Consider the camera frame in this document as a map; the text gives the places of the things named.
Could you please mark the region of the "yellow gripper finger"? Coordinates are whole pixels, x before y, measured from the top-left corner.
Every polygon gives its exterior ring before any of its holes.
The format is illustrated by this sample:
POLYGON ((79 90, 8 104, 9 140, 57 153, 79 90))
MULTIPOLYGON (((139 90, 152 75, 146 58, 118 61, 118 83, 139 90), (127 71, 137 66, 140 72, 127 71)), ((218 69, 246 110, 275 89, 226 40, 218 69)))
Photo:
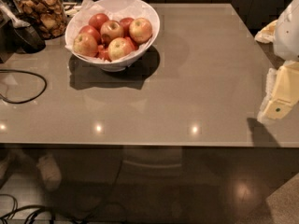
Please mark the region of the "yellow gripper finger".
POLYGON ((265 92, 257 120, 270 124, 285 118, 299 102, 299 62, 286 61, 279 69, 270 68, 265 92))

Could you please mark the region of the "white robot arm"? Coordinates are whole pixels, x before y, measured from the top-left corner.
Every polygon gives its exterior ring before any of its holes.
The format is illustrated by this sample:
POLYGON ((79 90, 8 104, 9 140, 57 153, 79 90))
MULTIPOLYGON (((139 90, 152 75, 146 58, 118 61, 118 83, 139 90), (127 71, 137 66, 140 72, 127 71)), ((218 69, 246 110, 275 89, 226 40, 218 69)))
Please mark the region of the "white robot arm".
POLYGON ((271 43, 275 55, 284 61, 278 70, 270 68, 266 76, 265 97, 257 120, 269 124, 285 118, 299 102, 299 0, 292 0, 255 40, 271 43))

